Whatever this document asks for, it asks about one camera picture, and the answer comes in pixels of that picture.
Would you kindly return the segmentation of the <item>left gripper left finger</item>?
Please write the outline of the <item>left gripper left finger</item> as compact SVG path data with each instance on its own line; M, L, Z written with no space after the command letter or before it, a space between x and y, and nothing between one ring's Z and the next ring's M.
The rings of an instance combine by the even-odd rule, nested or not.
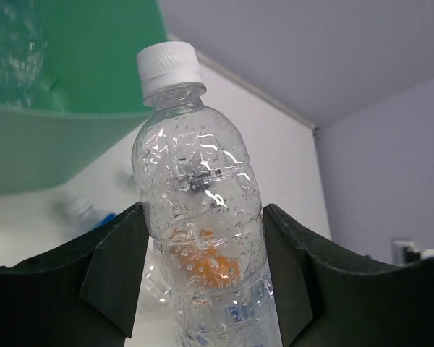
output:
M0 267L0 346L123 346L148 228L140 203L59 247Z

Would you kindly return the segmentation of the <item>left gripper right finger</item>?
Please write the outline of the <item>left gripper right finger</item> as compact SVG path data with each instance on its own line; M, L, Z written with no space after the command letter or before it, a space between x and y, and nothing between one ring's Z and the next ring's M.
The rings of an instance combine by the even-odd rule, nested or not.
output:
M284 346L434 346L434 257L382 263L274 204L263 230Z

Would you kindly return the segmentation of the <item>clear bottle white cap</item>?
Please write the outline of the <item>clear bottle white cap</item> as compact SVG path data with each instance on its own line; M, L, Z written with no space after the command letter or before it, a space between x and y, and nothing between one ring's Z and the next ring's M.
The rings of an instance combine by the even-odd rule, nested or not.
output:
M194 48L137 55L153 109L132 148L153 248L183 346L280 346L258 184L239 130L202 101Z

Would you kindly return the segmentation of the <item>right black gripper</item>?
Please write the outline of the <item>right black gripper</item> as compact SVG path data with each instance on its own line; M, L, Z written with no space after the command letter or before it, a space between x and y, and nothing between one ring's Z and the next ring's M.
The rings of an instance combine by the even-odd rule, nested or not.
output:
M419 260L434 257L434 249L420 249L412 239L392 238L392 263L404 266Z

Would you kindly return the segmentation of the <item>blue label bottle large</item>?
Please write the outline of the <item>blue label bottle large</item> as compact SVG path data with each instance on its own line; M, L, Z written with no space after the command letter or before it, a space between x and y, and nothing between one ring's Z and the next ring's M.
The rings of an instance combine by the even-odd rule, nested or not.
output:
M66 198L59 205L59 212L68 224L66 232L68 239L75 239L97 229L116 217L115 212L101 210L87 197L80 195Z

